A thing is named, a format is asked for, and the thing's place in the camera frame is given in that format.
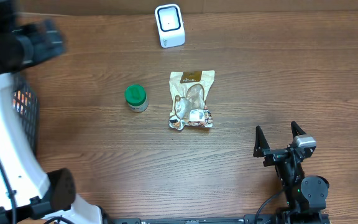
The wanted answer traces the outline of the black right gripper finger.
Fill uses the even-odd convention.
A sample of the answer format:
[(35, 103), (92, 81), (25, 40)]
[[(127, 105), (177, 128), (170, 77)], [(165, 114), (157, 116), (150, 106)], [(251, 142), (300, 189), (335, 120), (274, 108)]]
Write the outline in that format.
[(292, 132), (293, 138), (306, 134), (306, 132), (300, 128), (300, 126), (296, 123), (296, 121), (291, 122), (291, 132)]
[(262, 128), (256, 126), (255, 129), (255, 146), (254, 146), (254, 157), (264, 157), (266, 152), (270, 151), (270, 146), (264, 136)]

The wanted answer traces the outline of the orange Kleenex tissue pack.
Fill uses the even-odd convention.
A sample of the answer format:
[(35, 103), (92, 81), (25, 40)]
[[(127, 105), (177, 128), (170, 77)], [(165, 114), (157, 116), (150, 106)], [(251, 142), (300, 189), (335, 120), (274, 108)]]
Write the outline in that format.
[(14, 93), (12, 107), (22, 116), (27, 116), (32, 111), (33, 94), (29, 91), (16, 91)]

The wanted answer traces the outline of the beige snack bag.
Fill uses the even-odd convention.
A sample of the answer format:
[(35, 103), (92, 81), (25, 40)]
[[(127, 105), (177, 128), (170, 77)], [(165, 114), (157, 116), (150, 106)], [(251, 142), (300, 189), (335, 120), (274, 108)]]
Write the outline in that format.
[(168, 125), (178, 131), (185, 126), (211, 128), (213, 117), (206, 105), (215, 71), (172, 72), (169, 87), (172, 111)]

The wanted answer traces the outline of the green lidded jar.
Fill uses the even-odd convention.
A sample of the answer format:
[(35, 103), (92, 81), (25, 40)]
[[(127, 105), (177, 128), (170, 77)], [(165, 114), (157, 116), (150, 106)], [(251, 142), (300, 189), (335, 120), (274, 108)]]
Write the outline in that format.
[(146, 91), (141, 85), (128, 86), (124, 96), (129, 108), (136, 113), (145, 111), (149, 105)]

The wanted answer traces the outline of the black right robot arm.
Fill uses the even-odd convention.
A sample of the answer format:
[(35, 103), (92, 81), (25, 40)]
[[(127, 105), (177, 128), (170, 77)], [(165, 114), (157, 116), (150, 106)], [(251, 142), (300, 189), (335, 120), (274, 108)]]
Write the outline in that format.
[[(286, 148), (271, 149), (260, 126), (255, 128), (254, 157), (263, 157), (264, 166), (274, 166), (282, 183), (282, 189), (269, 197), (252, 218), (245, 221), (258, 223), (329, 223), (329, 216), (321, 213), (326, 208), (329, 182), (321, 176), (306, 176), (301, 163), (312, 156), (316, 140), (304, 132), (299, 125), (291, 122), (293, 141)], [(284, 194), (286, 207), (276, 210), (265, 218), (261, 215), (264, 207), (273, 199)]]

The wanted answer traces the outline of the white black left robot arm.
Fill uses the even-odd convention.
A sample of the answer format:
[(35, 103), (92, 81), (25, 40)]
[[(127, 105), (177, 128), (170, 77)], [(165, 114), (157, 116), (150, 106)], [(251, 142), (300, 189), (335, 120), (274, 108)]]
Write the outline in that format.
[(77, 194), (68, 169), (44, 172), (32, 150), (35, 96), (16, 85), (15, 75), (64, 50), (52, 21), (20, 26), (14, 1), (0, 1), (0, 223), (111, 221), (101, 207)]

